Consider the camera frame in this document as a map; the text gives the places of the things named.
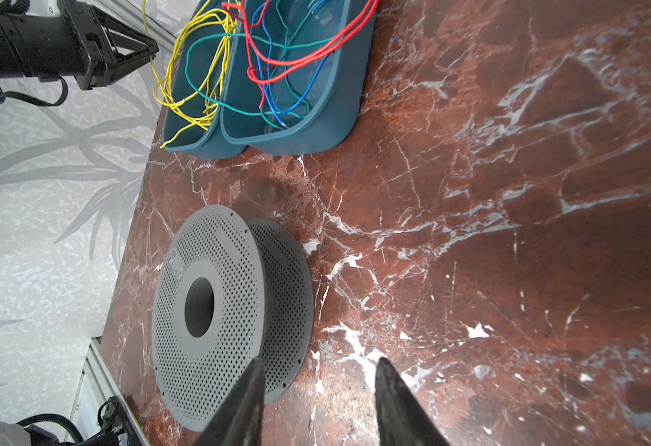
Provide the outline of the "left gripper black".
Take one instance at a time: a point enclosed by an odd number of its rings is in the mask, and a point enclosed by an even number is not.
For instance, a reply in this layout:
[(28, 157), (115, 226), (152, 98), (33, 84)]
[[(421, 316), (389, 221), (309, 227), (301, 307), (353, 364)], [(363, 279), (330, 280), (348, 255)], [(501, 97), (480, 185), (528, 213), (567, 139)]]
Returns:
[(159, 52), (152, 37), (98, 7), (82, 1), (58, 1), (57, 5), (81, 62), (74, 78), (82, 90), (109, 87), (152, 62)]

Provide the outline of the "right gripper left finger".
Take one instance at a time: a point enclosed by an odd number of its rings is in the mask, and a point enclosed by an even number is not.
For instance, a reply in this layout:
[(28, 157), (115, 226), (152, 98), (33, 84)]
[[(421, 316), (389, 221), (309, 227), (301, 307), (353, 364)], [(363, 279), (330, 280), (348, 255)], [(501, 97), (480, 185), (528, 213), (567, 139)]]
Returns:
[(260, 445), (264, 398), (265, 367), (256, 357), (193, 445)]

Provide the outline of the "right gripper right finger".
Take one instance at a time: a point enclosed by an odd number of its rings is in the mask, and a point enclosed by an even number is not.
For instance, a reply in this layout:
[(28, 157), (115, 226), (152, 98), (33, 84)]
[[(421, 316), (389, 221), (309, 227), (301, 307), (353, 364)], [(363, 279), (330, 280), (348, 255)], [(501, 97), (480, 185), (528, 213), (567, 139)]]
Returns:
[(442, 445), (449, 442), (425, 413), (392, 363), (378, 360), (375, 379), (381, 445)]

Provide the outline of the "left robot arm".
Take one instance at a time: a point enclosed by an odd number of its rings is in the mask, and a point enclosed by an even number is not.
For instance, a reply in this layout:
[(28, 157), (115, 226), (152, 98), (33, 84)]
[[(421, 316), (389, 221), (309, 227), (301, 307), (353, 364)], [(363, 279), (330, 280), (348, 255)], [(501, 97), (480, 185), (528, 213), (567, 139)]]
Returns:
[(36, 78), (61, 84), (54, 102), (0, 87), (0, 104), (23, 101), (36, 107), (61, 106), (67, 78), (83, 91), (109, 87), (151, 62), (157, 42), (83, 1), (58, 1), (55, 16), (36, 16), (28, 1), (0, 1), (0, 79)]

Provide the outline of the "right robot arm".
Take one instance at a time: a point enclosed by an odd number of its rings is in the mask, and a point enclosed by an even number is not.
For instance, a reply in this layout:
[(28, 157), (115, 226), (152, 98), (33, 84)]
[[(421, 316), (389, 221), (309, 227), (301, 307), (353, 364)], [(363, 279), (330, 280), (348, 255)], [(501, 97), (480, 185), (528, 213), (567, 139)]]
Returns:
[[(376, 371), (376, 409), (381, 445), (446, 445), (405, 381), (383, 357)], [(221, 403), (196, 445), (260, 445), (265, 403), (265, 367), (254, 358)], [(0, 421), (0, 445), (142, 445), (137, 427), (119, 399), (98, 409), (98, 432), (85, 438), (58, 414), (38, 414), (15, 424)]]

